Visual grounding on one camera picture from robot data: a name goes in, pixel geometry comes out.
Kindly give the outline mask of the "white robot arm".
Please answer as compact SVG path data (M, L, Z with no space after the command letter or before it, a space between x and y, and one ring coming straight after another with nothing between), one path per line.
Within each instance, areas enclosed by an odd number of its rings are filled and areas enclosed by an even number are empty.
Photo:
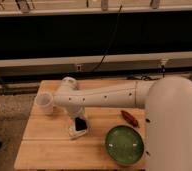
M71 78L62 80L54 103L83 107L143 108L147 171L192 171L192 81L178 76L79 90Z

